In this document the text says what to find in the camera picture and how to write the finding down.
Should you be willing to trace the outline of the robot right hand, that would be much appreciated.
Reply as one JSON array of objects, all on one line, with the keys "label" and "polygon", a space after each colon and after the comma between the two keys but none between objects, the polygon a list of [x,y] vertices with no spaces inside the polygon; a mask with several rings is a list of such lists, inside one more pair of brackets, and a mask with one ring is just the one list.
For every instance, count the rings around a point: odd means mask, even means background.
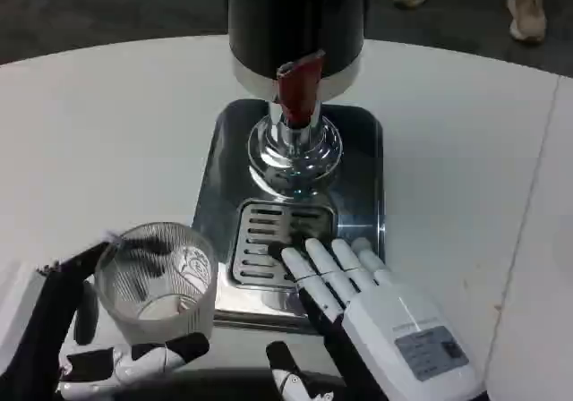
[{"label": "robot right hand", "polygon": [[397,277],[364,237],[273,242],[308,321],[341,375],[313,392],[288,347],[267,347],[285,400],[485,400],[483,379],[432,299]]}]

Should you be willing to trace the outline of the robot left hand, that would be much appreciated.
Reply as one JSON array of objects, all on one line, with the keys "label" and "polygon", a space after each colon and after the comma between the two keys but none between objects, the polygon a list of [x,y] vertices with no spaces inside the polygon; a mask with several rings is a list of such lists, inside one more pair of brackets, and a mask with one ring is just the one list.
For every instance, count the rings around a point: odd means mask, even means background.
[{"label": "robot left hand", "polygon": [[104,241],[65,261],[33,269],[1,340],[3,400],[96,400],[168,375],[204,356],[208,339],[194,332],[162,343],[110,346],[59,354],[86,294]]}]

